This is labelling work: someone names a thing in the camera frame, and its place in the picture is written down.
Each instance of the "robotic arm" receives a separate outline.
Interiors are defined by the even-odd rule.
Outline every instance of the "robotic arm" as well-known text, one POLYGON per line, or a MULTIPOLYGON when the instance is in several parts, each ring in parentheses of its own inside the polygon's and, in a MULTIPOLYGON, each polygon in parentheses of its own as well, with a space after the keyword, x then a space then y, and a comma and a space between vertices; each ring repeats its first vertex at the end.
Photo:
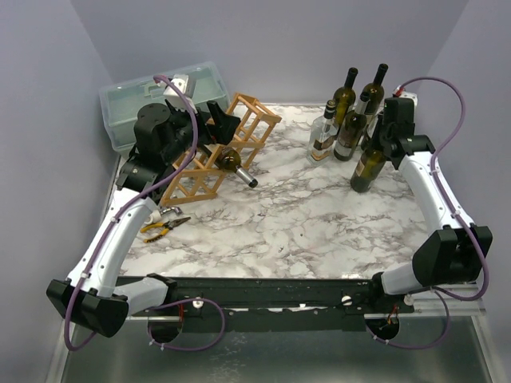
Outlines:
MULTIPOLYGON (((172 80, 174 81, 179 81, 178 85, 183 93, 187 92, 186 82, 181 83, 185 81, 183 77, 176 77, 172 80)), ((165 92, 168 98, 174 100, 172 98, 175 95, 172 94, 171 89, 165 92)), ((228 144, 240 119, 226 115, 214 103, 208 104, 208 107, 215 124, 205 124, 204 121, 208 120, 209 115, 200 110, 196 111, 199 143, 228 144)), ((427 136, 414 135, 413 101, 397 97, 387 98, 384 116, 379 123, 383 124, 379 139, 386 157, 411 186, 426 218, 430 233, 430 237, 417 250, 412 261, 398 269, 377 273, 369 281, 321 282, 320 285, 316 284, 317 291, 312 291, 310 285, 301 287, 300 281, 286 280, 282 282, 282 288, 272 287, 270 290, 265 290, 264 288, 268 287, 261 286, 260 282, 252 285, 250 281, 223 281, 220 289, 226 291, 228 295, 225 302, 231 305, 242 302, 240 304, 246 304, 252 308, 268 308, 275 305, 278 305, 276 307, 296 307, 297 302, 313 302, 317 306, 331 307, 336 309, 336 312, 341 312, 341 319, 346 319, 347 314, 363 318, 363 315, 368 313, 382 314, 389 306, 402 302, 403 294, 440 283, 470 282, 478 276, 481 262, 464 229, 455 217, 451 216, 448 204, 433 180, 433 172, 440 176, 447 195, 458 207, 458 214, 470 225, 484 255, 487 254, 492 241, 491 232, 488 227, 476 226, 461 208, 447 186, 441 169, 439 167, 430 169, 434 146, 427 136), (249 286, 248 289, 254 289, 254 294, 248 291, 246 286, 249 286), (298 294, 297 291, 302 288, 303 293, 298 294), (355 303, 357 307, 355 305, 350 307, 351 302, 345 299, 341 302, 341 298, 345 298, 347 292, 359 296, 355 303)), ((163 190, 155 190, 150 195, 151 198, 139 199, 124 211, 104 242, 90 273, 83 274, 85 264, 90 260, 111 220, 115 220, 119 209, 138 192, 154 185, 172 172, 174 170, 172 163, 189 148, 192 140, 188 114, 173 108, 170 102, 167 102, 167 108, 160 104, 146 105, 142 108, 138 113, 135 133, 137 144, 128 162, 121 169, 117 181, 118 190, 113 193, 111 208, 99 232, 84 257, 69 273, 68 278, 65 281, 53 280, 46 291, 57 311, 65 317, 70 297, 77 288, 77 281, 83 278, 85 282, 77 293, 71 320, 106 337, 112 337, 121 328, 128 315, 162 303, 176 301, 174 293, 178 282, 157 274, 150 274, 137 282, 116 286, 117 276, 129 247, 143 222, 156 208, 163 190), (154 116, 157 118, 145 118, 152 113, 155 113, 154 116)), ((280 286, 279 280, 272 280, 269 283, 272 286, 274 284, 280 286)), ((217 286, 216 282, 209 280, 199 285, 202 289, 200 291, 210 293, 212 288, 208 286, 217 286)), ((193 290, 191 294, 187 292, 185 296, 197 296, 194 295, 195 293, 193 290)), ((260 315, 259 311, 258 326, 261 326, 260 315)), ((317 324, 319 318, 321 317, 316 316, 314 321, 308 324, 308 328, 314 326, 314 323, 317 324)), ((324 323, 323 328, 339 326, 339 321, 332 320, 331 317, 327 317, 322 323, 324 323)), ((289 322, 283 324, 283 328, 287 327, 289 322)), ((364 330, 365 326, 351 328, 364 330)))

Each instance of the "pliers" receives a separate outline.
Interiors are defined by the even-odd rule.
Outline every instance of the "pliers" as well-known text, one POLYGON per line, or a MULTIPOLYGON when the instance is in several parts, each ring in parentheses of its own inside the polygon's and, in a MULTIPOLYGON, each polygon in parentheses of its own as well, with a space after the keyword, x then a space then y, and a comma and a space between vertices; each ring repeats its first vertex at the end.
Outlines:
POLYGON ((160 231, 160 234, 155 235, 152 238, 144 239, 144 243, 151 243, 151 242, 157 241, 160 238, 163 238, 164 235, 167 234, 169 231, 171 231, 174 227, 178 227, 179 225, 190 220, 190 218, 191 217, 184 217, 184 218, 174 219, 173 221, 168 221, 168 222, 156 222, 156 223, 153 223, 146 227, 142 227, 141 233, 145 233, 147 230, 156 229, 158 227, 164 228, 162 231, 160 231))

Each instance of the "yellow handled pliers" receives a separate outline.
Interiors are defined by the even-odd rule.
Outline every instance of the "yellow handled pliers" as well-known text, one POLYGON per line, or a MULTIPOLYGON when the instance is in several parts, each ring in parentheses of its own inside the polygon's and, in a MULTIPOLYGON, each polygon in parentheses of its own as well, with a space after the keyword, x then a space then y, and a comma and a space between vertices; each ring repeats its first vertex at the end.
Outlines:
POLYGON ((173 221, 168 221, 168 222, 156 222, 156 223, 153 223, 146 227, 142 227, 141 233, 145 233, 147 230, 156 229, 158 227, 163 227, 163 230, 160 231, 160 234, 155 235, 152 238, 144 239, 144 243, 151 243, 151 242, 157 241, 160 238, 163 238, 163 236, 165 234, 167 234, 169 231, 171 231, 174 227, 178 227, 179 225, 190 220, 190 218, 191 217, 184 217, 184 218, 174 219, 173 221))

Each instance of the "marble tabletop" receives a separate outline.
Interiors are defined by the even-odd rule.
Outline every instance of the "marble tabletop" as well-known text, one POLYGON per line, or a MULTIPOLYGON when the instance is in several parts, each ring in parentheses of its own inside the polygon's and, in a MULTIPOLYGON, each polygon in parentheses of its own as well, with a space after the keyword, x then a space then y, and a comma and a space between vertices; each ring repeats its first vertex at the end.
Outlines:
POLYGON ((349 180, 360 152, 318 168, 306 160, 322 108, 269 108, 282 122, 251 165, 259 186, 229 175, 216 199, 181 205, 192 218, 155 243, 139 233, 121 274, 370 278, 411 260, 426 225, 400 174, 387 163, 367 193, 356 193, 349 180))

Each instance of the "wooden wine rack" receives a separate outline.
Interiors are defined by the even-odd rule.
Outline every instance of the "wooden wine rack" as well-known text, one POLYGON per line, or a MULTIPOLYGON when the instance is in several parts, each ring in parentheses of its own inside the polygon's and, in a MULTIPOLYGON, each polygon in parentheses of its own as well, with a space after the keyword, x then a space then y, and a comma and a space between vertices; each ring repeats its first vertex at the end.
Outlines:
MULTIPOLYGON (((282 117, 274 114, 255 97, 241 93, 235 93, 227 114, 232 114, 238 105, 244 105, 247 108, 247 112, 241 118, 234 138, 228 146, 234 148, 239 154, 241 154, 242 150, 245 151, 242 157, 242 166, 248 169, 259 150, 264 148, 266 139, 270 136, 275 125, 282 120, 282 117), (251 117, 254 120, 249 126, 245 127, 251 117), (260 122, 266 123, 267 128, 265 130, 257 129, 256 131, 260 122)), ((223 148, 224 145, 216 145, 214 148, 211 148, 212 154, 210 156, 203 152, 197 152, 190 165, 169 184, 161 198, 160 204, 162 206, 171 206, 215 198, 216 191, 228 174, 215 167, 216 157, 223 148)), ((187 155, 188 152, 184 153, 174 163, 174 168, 178 168, 187 155)))

